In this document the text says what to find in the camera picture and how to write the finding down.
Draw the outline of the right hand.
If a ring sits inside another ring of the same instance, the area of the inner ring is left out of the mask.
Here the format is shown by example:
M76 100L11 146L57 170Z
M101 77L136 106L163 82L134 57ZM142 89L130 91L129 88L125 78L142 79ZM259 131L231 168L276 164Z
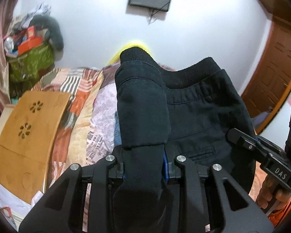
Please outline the right hand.
M277 186L276 179L271 175L267 175L255 201L261 209L267 209L273 199L276 200L276 206L271 212L277 212L285 208L291 199L291 192L282 188L277 189Z

